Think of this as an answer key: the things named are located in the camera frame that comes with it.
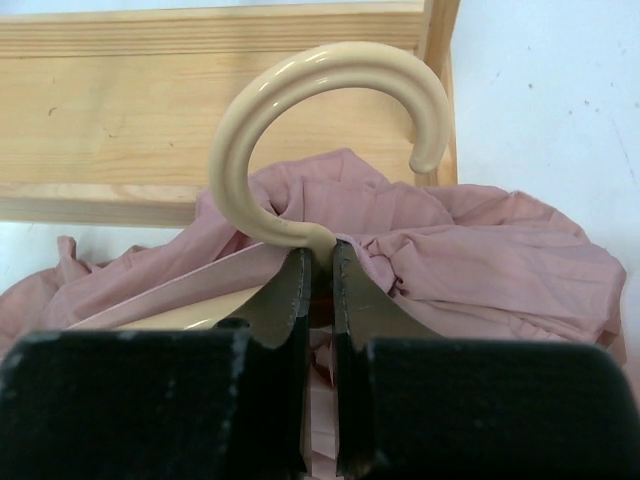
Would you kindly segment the cream plastic hanger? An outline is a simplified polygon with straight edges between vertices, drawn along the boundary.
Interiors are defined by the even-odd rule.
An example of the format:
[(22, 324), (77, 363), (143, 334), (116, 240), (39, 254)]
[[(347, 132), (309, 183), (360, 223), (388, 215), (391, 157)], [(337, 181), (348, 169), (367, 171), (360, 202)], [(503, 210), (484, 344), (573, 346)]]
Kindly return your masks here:
[(342, 42), (298, 53), (264, 72), (233, 100), (215, 132), (209, 156), (209, 184), (223, 216), (242, 233), (268, 245), (289, 248), (268, 283), (130, 322), (119, 329), (130, 338), (139, 332), (211, 328), (246, 329), (261, 342), (277, 345), (296, 324), (306, 326), (315, 281), (336, 286), (356, 283), (363, 301), (367, 336), (431, 338), (435, 334), (400, 309), (369, 278), (354, 249), (326, 227), (294, 222), (267, 213), (253, 199), (248, 165), (264, 131), (292, 106), (315, 95), (344, 88), (365, 88), (399, 101), (416, 127), (409, 157), (415, 173), (434, 170), (449, 141), (450, 114), (441, 82), (425, 63), (397, 48), (371, 42)]

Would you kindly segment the dusty pink skirt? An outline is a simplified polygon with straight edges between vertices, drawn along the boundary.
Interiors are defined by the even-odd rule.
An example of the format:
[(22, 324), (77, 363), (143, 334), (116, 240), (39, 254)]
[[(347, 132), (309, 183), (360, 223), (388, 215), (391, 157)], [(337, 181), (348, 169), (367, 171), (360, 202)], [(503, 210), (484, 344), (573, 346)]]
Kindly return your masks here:
[[(369, 278), (441, 337), (592, 345), (618, 366), (613, 346), (624, 268), (578, 225), (528, 195), (391, 183), (348, 150), (270, 166), (249, 185), (269, 213), (318, 223), (349, 243)], [(79, 260), (69, 237), (58, 247), (56, 267), (1, 298), (3, 360), (36, 332), (119, 331), (227, 295), (237, 308), (243, 301), (235, 295), (264, 286), (290, 251), (247, 237), (206, 197), (198, 200), (195, 221), (162, 247), (134, 248), (100, 265)], [(343, 477), (336, 470), (333, 337), (333, 286), (315, 281), (310, 464), (298, 479)]]

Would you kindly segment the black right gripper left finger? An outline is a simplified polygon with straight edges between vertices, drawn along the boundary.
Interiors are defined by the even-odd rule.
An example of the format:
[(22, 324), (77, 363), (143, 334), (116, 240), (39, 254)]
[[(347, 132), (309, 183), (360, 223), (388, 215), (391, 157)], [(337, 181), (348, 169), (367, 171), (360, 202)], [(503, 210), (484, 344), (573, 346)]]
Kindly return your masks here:
[(298, 479), (312, 260), (204, 330), (48, 331), (1, 365), (5, 479)]

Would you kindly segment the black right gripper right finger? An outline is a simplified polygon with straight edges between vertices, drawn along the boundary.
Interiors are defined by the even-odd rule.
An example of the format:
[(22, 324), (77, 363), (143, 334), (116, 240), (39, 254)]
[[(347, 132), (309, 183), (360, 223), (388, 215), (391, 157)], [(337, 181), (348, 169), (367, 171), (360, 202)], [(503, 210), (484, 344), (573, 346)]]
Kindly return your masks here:
[(337, 465), (347, 479), (635, 479), (639, 414), (592, 345), (447, 339), (333, 253)]

